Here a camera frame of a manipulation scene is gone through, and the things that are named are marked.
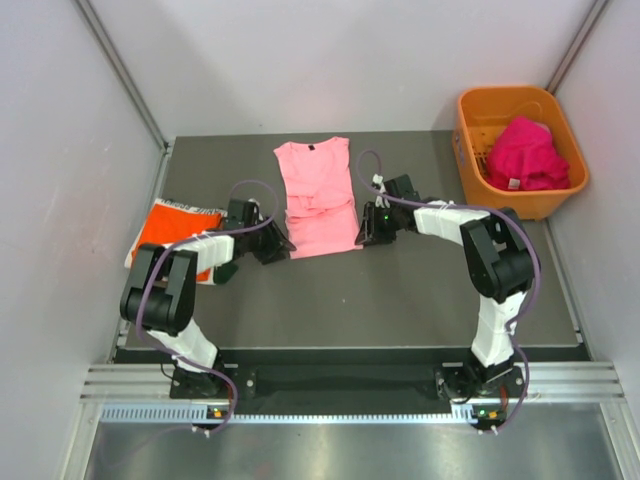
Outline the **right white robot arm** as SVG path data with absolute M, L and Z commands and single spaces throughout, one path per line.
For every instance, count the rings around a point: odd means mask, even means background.
M 371 189 L 376 199 L 364 205 L 357 245 L 390 244 L 404 230 L 462 247 L 480 300 L 470 359 L 463 363 L 467 393 L 492 394 L 513 368 L 515 318 L 540 269 L 518 215 L 420 199 L 407 175 L 385 180 L 376 174 Z

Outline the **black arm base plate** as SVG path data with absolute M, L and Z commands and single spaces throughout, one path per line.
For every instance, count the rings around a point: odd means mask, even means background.
M 237 411 L 271 414 L 443 413 L 450 402 L 512 406 L 532 362 L 589 362 L 583 345 L 527 347 L 506 375 L 467 393 L 464 348 L 225 349 Z

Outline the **white printed t shirt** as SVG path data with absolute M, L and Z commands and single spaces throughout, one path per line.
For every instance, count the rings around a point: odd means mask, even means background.
M 178 251 L 195 252 L 196 282 L 214 285 L 215 269 L 230 262 L 233 257 L 233 238 L 213 235 L 225 217 L 226 211 L 222 209 L 195 207 L 157 198 L 125 257 L 124 266 L 131 268 L 141 245 L 169 248 L 176 244 L 164 264 L 168 265 Z

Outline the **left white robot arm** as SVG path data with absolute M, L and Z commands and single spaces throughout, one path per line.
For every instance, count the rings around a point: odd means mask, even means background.
M 216 396 L 227 374 L 218 347 L 194 319 L 196 286 L 228 283 L 246 254 L 268 265 L 295 251 L 253 199 L 232 199 L 225 210 L 158 199 L 125 260 L 129 277 L 121 318 L 159 342 L 178 368 L 193 373 L 192 384 L 203 395 Z

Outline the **light pink t shirt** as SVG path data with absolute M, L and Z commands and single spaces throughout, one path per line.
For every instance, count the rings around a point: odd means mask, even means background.
M 285 224 L 293 259 L 359 250 L 350 173 L 350 141 L 332 137 L 274 150 L 285 185 Z

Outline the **magenta t shirt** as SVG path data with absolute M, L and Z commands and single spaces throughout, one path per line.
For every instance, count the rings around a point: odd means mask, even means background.
M 486 160 L 486 180 L 504 191 L 568 189 L 569 164 L 546 125 L 518 116 L 495 140 Z

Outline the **orange plastic basket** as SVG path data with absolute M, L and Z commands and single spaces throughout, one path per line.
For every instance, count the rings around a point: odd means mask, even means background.
M 486 181 L 486 161 L 495 141 L 516 117 L 550 128 L 553 145 L 568 161 L 570 187 L 561 190 L 501 190 Z M 477 87 L 457 102 L 452 144 L 466 202 L 492 208 L 511 207 L 524 220 L 551 216 L 590 180 L 587 164 L 567 118 L 548 91 L 529 85 Z

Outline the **aluminium frame rail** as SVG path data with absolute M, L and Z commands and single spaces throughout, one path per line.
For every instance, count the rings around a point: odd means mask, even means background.
M 82 402 L 159 402 L 169 398 L 170 380 L 154 364 L 97 364 L 89 367 Z M 532 362 L 527 402 L 599 403 L 624 399 L 610 362 Z

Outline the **dark green t shirt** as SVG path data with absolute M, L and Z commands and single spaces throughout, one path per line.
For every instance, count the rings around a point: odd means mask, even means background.
M 213 283 L 215 285 L 227 284 L 238 272 L 239 266 L 234 262 L 228 262 L 217 266 L 213 273 Z

